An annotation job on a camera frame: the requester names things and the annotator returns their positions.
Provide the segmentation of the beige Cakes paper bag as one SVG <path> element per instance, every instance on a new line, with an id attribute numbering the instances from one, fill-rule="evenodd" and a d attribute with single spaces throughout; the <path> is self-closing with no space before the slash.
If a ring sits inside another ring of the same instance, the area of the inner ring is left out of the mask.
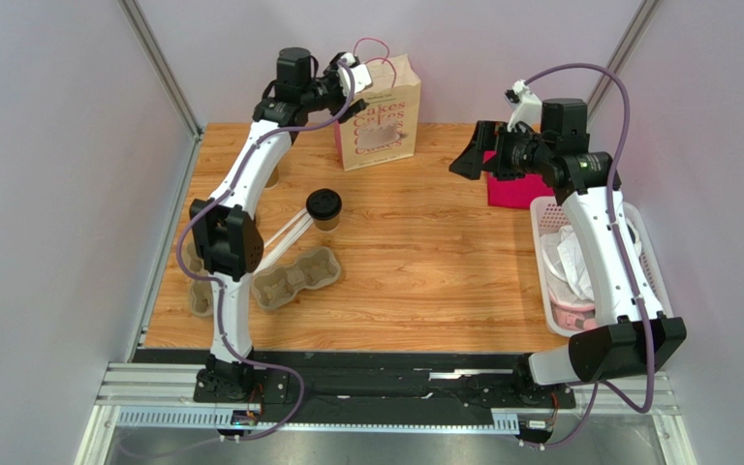
<path id="1" fill-rule="evenodd" d="M 363 59 L 372 85 L 356 94 L 367 107 L 346 122 L 334 126 L 335 141 L 344 171 L 355 171 L 410 158 L 416 153 L 421 81 L 409 56 L 393 56 L 377 38 L 383 51 Z"/>

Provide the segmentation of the black plastic cup lid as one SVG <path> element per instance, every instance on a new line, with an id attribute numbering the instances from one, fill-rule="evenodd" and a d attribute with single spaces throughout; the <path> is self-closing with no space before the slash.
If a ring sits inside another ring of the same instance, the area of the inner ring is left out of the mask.
<path id="1" fill-rule="evenodd" d="M 336 191 L 323 188 L 307 197 L 305 208 L 314 220 L 326 221 L 336 218 L 341 213 L 343 202 Z"/>

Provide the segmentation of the single paper coffee cup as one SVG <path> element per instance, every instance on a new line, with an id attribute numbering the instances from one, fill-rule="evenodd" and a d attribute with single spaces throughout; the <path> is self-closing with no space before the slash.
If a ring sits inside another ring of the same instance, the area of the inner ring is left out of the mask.
<path id="1" fill-rule="evenodd" d="M 326 218 L 325 216 L 312 216 L 313 225 L 321 232 L 334 231 L 340 222 L 340 215 L 336 214 Z"/>

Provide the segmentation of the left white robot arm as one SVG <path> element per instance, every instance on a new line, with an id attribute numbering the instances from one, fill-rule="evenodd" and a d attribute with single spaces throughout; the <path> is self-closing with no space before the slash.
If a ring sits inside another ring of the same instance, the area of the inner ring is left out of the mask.
<path id="1" fill-rule="evenodd" d="M 245 402 L 257 387 L 249 332 L 249 292 L 264 258 L 257 207 L 277 165 L 297 136 L 309 131 L 309 117 L 326 110 L 327 125 L 364 110 L 355 94 L 371 86 L 368 67 L 354 54 L 336 54 L 322 72 L 303 47 L 286 47 L 276 59 L 275 78 L 255 105 L 243 149 L 229 173 L 207 199 L 191 203 L 182 238 L 192 237 L 216 295 L 214 338 L 196 380 L 202 403 Z"/>

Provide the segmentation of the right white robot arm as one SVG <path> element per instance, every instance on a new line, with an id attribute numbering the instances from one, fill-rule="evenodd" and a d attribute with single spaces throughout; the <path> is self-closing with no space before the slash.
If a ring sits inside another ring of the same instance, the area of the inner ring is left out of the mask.
<path id="1" fill-rule="evenodd" d="M 645 375 L 650 383 L 687 337 L 644 276 L 629 233 L 613 157 L 589 148 L 587 106 L 573 98 L 539 105 L 540 128 L 524 121 L 480 120 L 449 171 L 500 181 L 542 178 L 566 214 L 587 266 L 598 323 L 555 350 L 520 362 L 529 388 L 573 383 L 609 384 Z"/>

